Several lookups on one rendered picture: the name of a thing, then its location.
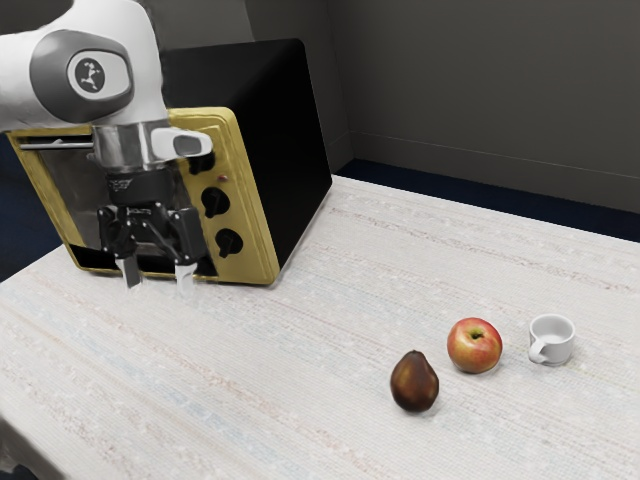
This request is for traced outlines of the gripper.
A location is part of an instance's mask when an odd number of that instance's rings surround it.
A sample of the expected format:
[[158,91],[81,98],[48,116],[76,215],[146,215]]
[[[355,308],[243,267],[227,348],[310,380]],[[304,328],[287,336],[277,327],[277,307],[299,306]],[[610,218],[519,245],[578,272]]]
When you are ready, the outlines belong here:
[[174,169],[108,174],[106,181],[110,203],[98,210],[101,247],[114,257],[126,288],[142,282],[137,247],[176,247],[178,292],[190,296],[207,244],[198,211],[181,201]]

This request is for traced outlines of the red apple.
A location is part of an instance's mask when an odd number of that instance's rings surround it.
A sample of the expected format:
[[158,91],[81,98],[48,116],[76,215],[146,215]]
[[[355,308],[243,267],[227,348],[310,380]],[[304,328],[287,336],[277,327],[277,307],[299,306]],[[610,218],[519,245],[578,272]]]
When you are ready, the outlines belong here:
[[499,363],[503,342],[498,330],[488,321],[469,317],[457,321],[447,337],[447,353],[462,372],[481,374]]

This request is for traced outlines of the black and gold oven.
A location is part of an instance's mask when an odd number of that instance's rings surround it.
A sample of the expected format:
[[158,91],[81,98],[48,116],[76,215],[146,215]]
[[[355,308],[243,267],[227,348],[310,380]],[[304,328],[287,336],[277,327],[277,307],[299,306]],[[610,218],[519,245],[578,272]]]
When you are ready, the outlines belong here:
[[[159,58],[170,124],[213,143],[210,157],[171,167],[207,244],[194,280],[273,283],[332,183],[304,45],[258,41]],[[122,276],[101,247],[97,211],[110,200],[90,127],[18,130],[8,141],[75,265]],[[176,280],[161,249],[141,245],[136,258],[142,280]]]

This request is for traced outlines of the white cup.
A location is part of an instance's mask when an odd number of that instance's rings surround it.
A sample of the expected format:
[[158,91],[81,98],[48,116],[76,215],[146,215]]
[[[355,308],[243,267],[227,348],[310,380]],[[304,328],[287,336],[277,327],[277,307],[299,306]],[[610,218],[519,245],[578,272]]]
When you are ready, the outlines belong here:
[[574,323],[559,314],[544,314],[529,325],[531,362],[545,366],[561,366],[571,358],[576,328]]

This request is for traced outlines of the dark red pear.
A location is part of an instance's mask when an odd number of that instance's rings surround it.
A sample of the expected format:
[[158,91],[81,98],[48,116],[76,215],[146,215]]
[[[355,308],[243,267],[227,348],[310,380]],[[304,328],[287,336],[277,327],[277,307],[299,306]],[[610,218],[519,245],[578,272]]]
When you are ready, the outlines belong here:
[[412,350],[393,368],[390,390],[393,400],[400,408],[412,413],[422,413],[429,410],[438,397],[439,378],[425,355]]

